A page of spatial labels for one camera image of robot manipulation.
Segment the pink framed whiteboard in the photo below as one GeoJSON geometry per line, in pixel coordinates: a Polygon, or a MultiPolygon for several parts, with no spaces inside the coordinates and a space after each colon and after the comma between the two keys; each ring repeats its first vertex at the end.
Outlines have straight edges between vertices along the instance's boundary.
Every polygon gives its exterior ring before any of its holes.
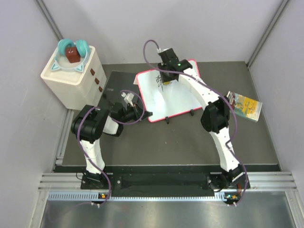
{"type": "Polygon", "coordinates": [[[148,117],[151,123],[201,108],[193,94],[180,82],[174,80],[168,85],[163,84],[159,71],[140,72],[136,80],[145,109],[153,113],[148,117]]]}

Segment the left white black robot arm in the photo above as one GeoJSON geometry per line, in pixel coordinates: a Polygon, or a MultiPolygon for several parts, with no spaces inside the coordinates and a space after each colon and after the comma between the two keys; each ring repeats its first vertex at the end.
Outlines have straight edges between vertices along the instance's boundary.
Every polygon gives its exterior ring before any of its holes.
{"type": "Polygon", "coordinates": [[[108,108],[85,105],[71,125],[80,149],[83,150],[86,168],[83,172],[81,189],[98,190],[110,186],[104,169],[100,138],[102,134],[120,136],[124,125],[133,124],[151,117],[153,112],[146,111],[138,103],[129,102],[110,104],[108,108]]]}

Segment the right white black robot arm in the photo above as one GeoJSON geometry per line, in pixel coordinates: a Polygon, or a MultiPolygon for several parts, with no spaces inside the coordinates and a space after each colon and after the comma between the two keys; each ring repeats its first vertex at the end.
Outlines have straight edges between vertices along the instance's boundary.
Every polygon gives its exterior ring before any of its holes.
{"type": "Polygon", "coordinates": [[[203,114],[200,119],[202,127],[210,133],[220,159],[222,169],[221,188],[233,188],[244,183],[248,187],[245,166],[235,157],[229,135],[229,117],[231,105],[226,97],[219,95],[207,86],[187,60],[179,60],[172,48],[158,49],[162,62],[159,71],[165,82],[176,80],[183,84],[200,103],[203,114]]]}

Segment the white drawer cabinet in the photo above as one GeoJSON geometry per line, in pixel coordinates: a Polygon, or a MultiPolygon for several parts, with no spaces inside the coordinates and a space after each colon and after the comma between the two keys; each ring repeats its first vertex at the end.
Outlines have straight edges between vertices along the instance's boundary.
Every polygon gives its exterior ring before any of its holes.
{"type": "Polygon", "coordinates": [[[97,106],[107,81],[93,46],[88,57],[73,64],[56,48],[40,76],[61,103],[72,110],[81,110],[86,104],[97,106]]]}

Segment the colourful book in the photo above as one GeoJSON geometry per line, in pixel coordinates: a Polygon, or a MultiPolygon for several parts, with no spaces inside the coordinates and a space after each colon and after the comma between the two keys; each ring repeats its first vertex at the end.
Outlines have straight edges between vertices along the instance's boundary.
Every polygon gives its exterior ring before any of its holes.
{"type": "Polygon", "coordinates": [[[262,102],[231,91],[228,92],[227,98],[236,115],[254,122],[259,120],[262,102]]]}

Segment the brown cube toy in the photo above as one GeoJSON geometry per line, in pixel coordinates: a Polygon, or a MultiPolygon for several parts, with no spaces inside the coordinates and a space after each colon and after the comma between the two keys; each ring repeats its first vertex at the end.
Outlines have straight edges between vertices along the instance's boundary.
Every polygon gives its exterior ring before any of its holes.
{"type": "Polygon", "coordinates": [[[70,63],[80,62],[81,56],[80,56],[76,46],[67,47],[65,49],[65,55],[70,63]]]}

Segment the teal cat ear headphones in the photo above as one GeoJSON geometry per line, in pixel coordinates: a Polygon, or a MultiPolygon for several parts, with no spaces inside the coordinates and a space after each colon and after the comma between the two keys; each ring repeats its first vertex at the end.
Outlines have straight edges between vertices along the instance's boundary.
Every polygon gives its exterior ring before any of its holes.
{"type": "Polygon", "coordinates": [[[68,38],[62,39],[57,44],[51,71],[62,70],[82,73],[89,60],[90,53],[91,50],[86,40],[79,39],[74,42],[68,38]],[[64,58],[68,61],[68,67],[60,64],[60,60],[64,58]]]}

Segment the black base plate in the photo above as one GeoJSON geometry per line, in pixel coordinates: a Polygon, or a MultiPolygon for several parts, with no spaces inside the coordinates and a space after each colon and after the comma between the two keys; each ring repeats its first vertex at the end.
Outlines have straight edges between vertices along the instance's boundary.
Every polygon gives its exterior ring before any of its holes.
{"type": "Polygon", "coordinates": [[[106,166],[104,172],[113,197],[200,197],[220,190],[239,195],[244,183],[221,188],[222,169],[218,165],[106,166]]]}

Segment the aluminium rail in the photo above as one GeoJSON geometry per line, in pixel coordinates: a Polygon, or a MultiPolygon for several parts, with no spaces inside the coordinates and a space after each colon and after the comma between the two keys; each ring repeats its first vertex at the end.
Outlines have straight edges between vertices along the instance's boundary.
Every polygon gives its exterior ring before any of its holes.
{"type": "MultiPolygon", "coordinates": [[[[40,180],[40,191],[76,191],[80,190],[82,174],[44,173],[40,180]]],[[[294,191],[297,190],[291,172],[249,172],[250,191],[294,191]]]]}

